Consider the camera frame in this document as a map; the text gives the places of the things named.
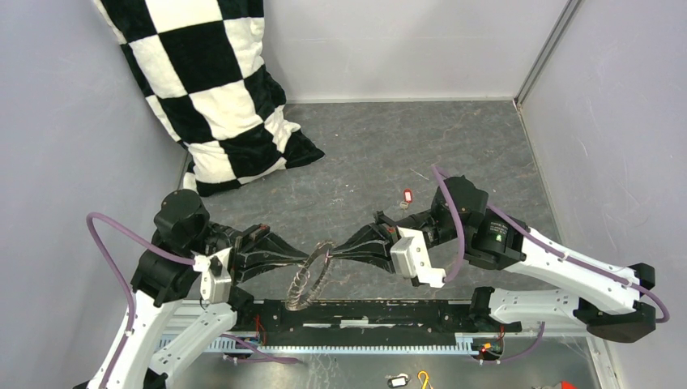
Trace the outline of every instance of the wall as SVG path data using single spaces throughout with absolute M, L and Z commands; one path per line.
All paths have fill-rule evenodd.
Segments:
M 679 387 L 687 338 L 687 2 L 584 2 L 524 103 L 564 241 L 656 267 L 672 320 L 619 345 L 625 387 Z
M 126 308 L 84 218 L 97 210 L 149 235 L 183 154 L 90 2 L 0 9 L 0 387 L 73 387 Z M 130 278 L 141 249 L 97 227 Z
M 565 0 L 265 0 L 291 101 L 507 99 Z

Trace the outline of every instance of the yellow object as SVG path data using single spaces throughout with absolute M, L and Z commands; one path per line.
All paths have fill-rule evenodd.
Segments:
M 419 379 L 422 382 L 422 389 L 427 389 L 427 386 L 429 385 L 429 389 L 434 389 L 432 385 L 429 383 L 429 374 L 427 374 L 426 371 L 421 370 L 420 373 L 417 374 L 417 379 Z

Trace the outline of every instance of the black and white checkered pillow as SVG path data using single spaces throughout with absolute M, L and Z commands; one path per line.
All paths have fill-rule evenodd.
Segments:
M 148 104 L 193 157 L 184 187 L 236 189 L 324 153 L 284 119 L 262 53 L 262 0 L 94 0 Z

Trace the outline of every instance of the pillow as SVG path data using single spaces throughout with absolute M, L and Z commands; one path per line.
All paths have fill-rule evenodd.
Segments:
M 141 91 L 193 161 L 201 196 L 324 156 L 284 119 L 286 94 L 261 57 L 262 0 L 94 0 Z

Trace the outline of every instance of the red key tag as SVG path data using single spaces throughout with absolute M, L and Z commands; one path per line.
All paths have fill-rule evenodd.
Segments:
M 403 201 L 406 203 L 412 203 L 412 192 L 409 189 L 403 191 Z

